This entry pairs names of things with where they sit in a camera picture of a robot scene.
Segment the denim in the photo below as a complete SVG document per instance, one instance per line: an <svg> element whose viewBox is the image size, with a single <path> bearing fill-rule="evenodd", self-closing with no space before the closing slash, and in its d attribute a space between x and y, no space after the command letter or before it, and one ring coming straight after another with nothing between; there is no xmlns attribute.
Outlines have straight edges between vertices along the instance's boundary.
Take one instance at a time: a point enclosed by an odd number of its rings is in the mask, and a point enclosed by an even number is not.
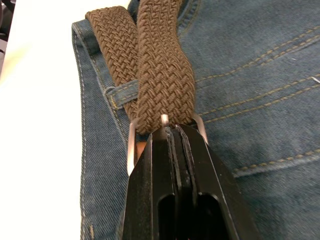
<svg viewBox="0 0 320 240"><path fill-rule="evenodd" d="M135 19L139 2L128 7ZM177 32L210 147L264 240L320 239L319 0L186 0ZM115 87L87 20L72 25L82 101L81 239L114 240L138 80Z"/></svg>

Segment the braided belt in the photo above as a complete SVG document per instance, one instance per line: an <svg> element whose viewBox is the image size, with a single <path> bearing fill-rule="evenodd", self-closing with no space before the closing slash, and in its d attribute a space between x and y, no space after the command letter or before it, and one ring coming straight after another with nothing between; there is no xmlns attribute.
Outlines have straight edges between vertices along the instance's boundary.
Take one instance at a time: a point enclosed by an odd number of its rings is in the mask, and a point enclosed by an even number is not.
<svg viewBox="0 0 320 240"><path fill-rule="evenodd" d="M161 114L187 124L195 107L195 80L176 32L182 0L141 0L137 25L115 6L86 14L116 86L138 79L138 98L125 104L139 134L160 128Z"/></svg>

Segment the brown braided belt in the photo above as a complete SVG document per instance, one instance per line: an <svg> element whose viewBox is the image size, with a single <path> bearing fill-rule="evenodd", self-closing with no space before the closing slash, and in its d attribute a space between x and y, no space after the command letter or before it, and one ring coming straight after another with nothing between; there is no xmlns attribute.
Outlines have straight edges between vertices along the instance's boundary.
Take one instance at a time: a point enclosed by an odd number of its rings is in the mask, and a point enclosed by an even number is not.
<svg viewBox="0 0 320 240"><path fill-rule="evenodd" d="M138 98L124 106L137 132L161 126L161 114L171 123L187 124L195 107L195 80L177 38L182 0L141 0L137 25L121 7L86 14L116 86L138 79Z"/></svg>

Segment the denim fabric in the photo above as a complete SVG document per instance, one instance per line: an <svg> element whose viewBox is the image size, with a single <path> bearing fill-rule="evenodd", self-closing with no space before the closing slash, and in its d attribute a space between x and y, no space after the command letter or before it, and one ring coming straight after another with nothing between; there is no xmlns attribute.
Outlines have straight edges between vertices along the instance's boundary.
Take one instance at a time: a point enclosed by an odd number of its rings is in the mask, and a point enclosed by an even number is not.
<svg viewBox="0 0 320 240"><path fill-rule="evenodd" d="M135 16L139 3L132 1ZM319 0L187 0L178 17L196 112L264 240L320 239ZM87 20L72 25L82 89L81 237L116 238L137 80L115 87Z"/></svg>

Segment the elastic woven belt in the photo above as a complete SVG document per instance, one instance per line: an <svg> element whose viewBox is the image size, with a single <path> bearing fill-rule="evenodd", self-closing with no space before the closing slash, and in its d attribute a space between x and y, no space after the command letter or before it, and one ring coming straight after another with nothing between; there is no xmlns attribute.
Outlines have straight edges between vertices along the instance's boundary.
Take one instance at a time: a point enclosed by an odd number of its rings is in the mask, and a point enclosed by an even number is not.
<svg viewBox="0 0 320 240"><path fill-rule="evenodd" d="M161 126L161 114L171 123L187 124L195 107L195 80L177 37L182 0L141 0L137 25L121 6L86 14L100 50L118 87L138 79L138 98L124 105L137 132Z"/></svg>

